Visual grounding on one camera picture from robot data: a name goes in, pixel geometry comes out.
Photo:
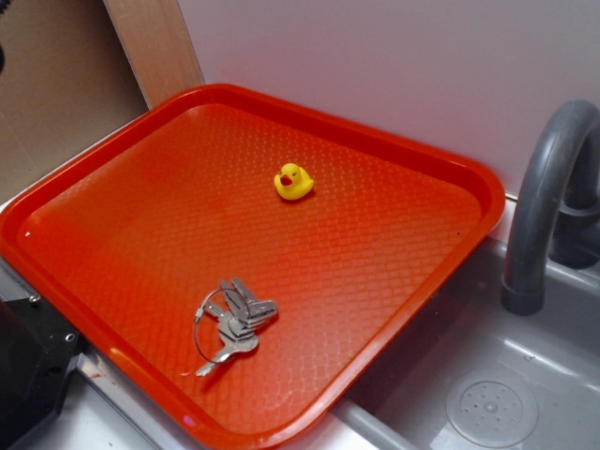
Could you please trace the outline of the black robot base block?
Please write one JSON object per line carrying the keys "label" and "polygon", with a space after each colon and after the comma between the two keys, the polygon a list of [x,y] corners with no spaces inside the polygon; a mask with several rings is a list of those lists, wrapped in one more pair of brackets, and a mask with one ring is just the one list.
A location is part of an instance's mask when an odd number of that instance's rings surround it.
{"label": "black robot base block", "polygon": [[14,449],[59,417],[80,332],[44,299],[1,303],[1,447]]}

